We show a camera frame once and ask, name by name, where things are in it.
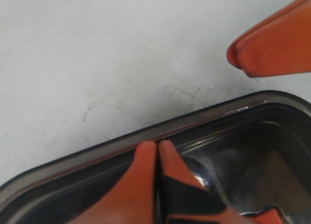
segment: metal tray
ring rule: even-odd
[[[113,187],[137,143],[164,138],[240,213],[276,205],[288,223],[311,223],[311,105],[279,91],[199,110],[18,175],[0,188],[0,223],[66,223]]]

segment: white countertop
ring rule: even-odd
[[[292,0],[0,0],[0,184],[258,90],[311,102],[311,73],[248,78],[229,44]]]

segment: white table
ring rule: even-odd
[[[250,79],[231,41],[292,0],[0,0],[0,184],[152,124],[311,74]]]

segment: white surface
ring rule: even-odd
[[[32,167],[311,74],[250,79],[229,44],[292,0],[0,0],[0,184]]]

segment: metal container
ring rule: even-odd
[[[66,223],[113,187],[139,142],[164,138],[240,213],[276,205],[288,223],[311,223],[311,105],[279,91],[202,109],[24,172],[0,188],[0,223]]]

